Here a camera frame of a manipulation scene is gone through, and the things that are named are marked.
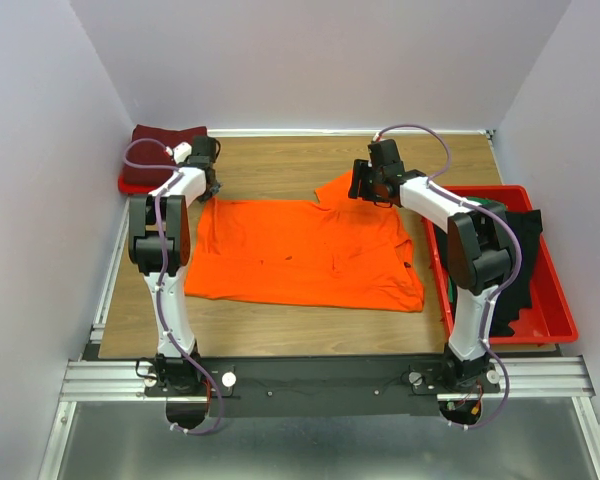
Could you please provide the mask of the maroon t-shirt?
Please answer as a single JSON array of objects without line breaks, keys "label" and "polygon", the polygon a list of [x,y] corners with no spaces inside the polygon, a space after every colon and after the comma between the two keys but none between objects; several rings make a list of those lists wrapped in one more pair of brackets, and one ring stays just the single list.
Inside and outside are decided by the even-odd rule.
[{"label": "maroon t-shirt", "polygon": [[[146,125],[137,125],[133,130],[131,141],[145,138],[145,141],[134,145],[127,159],[140,165],[169,165],[175,163],[165,152],[166,147],[175,147],[181,142],[192,143],[194,136],[206,135],[207,127],[198,126],[184,130],[168,130]],[[138,169],[126,164],[122,172],[125,181],[133,184],[162,185],[171,176],[170,169]]]}]

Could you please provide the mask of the orange t-shirt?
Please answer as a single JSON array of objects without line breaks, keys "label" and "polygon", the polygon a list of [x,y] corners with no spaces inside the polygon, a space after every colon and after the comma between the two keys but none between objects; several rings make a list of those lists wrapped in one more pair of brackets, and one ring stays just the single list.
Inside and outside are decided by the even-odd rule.
[{"label": "orange t-shirt", "polygon": [[210,300],[419,312],[424,286],[398,212],[351,199],[351,173],[307,200],[212,199],[185,280]]}]

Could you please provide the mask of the red t-shirt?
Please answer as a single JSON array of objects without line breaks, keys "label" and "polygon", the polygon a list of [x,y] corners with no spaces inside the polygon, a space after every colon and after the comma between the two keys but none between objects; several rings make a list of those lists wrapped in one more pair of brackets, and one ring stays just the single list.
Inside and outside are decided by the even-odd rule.
[{"label": "red t-shirt", "polygon": [[117,188],[121,194],[124,195],[136,195],[136,194],[148,194],[153,190],[157,189],[159,184],[157,185],[143,185],[143,184],[133,184],[125,181],[125,176],[120,174],[117,179]]}]

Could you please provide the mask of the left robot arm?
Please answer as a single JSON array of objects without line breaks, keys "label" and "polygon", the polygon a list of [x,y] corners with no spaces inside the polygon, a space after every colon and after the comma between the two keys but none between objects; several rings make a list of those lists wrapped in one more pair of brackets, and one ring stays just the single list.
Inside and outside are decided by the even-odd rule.
[{"label": "left robot arm", "polygon": [[207,135],[174,147],[142,138],[131,142],[125,152],[129,154],[142,143],[157,145],[169,160],[157,167],[168,173],[166,180],[146,194],[133,195],[129,201],[129,258],[149,290],[158,328],[153,371],[144,379],[165,392],[184,396],[200,388],[216,392],[215,380],[200,365],[184,286],[191,256],[188,208],[218,193],[221,184],[215,164],[221,144]]}]

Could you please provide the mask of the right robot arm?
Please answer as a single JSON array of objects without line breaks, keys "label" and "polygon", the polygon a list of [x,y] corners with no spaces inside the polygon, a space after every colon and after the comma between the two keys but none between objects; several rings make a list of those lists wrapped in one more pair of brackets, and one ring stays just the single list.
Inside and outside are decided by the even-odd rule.
[{"label": "right robot arm", "polygon": [[367,161],[354,162],[348,196],[410,209],[446,233],[447,272],[457,301],[439,371],[447,389],[463,391],[489,369],[496,303],[521,269],[521,247],[506,208],[461,197],[419,170],[406,170],[392,139],[373,139],[368,152]]}]

